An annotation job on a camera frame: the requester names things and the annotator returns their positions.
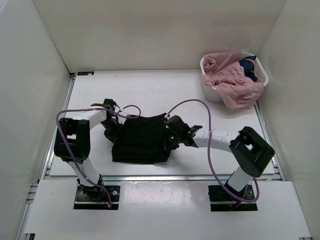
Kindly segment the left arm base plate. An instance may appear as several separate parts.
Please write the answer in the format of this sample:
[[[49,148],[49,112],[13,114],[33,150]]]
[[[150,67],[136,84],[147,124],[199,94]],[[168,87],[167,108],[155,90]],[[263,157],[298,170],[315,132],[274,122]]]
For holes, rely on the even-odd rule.
[[[118,210],[121,186],[105,185],[104,187],[110,195],[111,204],[103,190],[101,190],[101,193],[89,193],[83,186],[78,185],[73,208],[75,210]]]

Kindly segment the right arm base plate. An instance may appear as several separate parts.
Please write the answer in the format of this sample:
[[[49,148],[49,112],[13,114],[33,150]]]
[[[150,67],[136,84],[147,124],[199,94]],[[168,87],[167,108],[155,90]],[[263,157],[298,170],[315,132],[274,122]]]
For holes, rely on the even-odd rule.
[[[209,185],[208,196],[211,212],[254,212],[255,202],[243,202],[229,195],[220,185]]]

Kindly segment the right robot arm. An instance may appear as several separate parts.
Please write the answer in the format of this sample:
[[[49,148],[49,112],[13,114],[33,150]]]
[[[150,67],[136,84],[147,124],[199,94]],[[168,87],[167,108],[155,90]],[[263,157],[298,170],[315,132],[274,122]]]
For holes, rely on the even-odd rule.
[[[164,123],[164,140],[167,150],[175,150],[181,144],[186,147],[206,148],[211,172],[227,198],[244,203],[254,203],[259,199],[257,178],[262,175],[274,157],[275,150],[252,127],[245,126],[238,132],[211,128],[206,130],[201,125],[190,127],[179,116],[170,117],[168,114],[164,117]],[[239,165],[226,183],[221,182],[213,168],[211,149],[233,154]],[[254,199],[240,197],[252,181],[256,186],[256,197]]]

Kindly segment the black trousers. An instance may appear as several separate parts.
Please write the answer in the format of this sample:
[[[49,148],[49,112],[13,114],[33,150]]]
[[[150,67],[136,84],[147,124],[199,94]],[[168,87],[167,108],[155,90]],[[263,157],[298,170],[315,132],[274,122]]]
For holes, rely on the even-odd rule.
[[[112,161],[145,165],[167,162],[171,151],[166,148],[163,135],[165,115],[127,119],[112,146]]]

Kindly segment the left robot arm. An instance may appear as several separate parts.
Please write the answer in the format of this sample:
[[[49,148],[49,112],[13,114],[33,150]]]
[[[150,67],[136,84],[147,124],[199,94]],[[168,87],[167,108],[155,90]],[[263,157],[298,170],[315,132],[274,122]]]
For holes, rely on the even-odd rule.
[[[102,176],[95,170],[89,158],[91,150],[90,131],[97,125],[104,127],[104,136],[115,143],[126,117],[116,113],[117,104],[106,98],[103,103],[94,103],[89,109],[81,109],[75,117],[56,115],[57,132],[54,154],[72,167],[78,176],[82,191],[93,200],[105,194]]]

